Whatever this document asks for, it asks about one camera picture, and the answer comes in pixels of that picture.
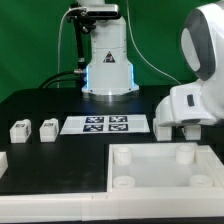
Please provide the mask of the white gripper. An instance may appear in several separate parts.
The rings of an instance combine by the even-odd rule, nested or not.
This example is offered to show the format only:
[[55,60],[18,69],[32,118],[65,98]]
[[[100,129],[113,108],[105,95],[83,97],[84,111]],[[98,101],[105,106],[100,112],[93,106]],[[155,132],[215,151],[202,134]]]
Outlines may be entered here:
[[201,121],[193,106],[176,101],[172,104],[170,96],[165,97],[156,108],[156,123],[161,127],[197,124]]

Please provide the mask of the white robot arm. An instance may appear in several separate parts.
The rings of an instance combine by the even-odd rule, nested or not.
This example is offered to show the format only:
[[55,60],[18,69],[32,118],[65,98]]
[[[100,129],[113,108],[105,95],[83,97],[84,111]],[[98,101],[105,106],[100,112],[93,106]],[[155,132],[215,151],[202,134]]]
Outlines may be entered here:
[[[77,1],[83,7],[81,18],[94,26],[92,58],[82,92],[118,97],[136,91],[126,53],[126,22],[118,7],[104,0]],[[191,11],[181,33],[181,48],[198,80],[173,87],[157,106],[154,123],[167,127],[224,120],[224,0]]]

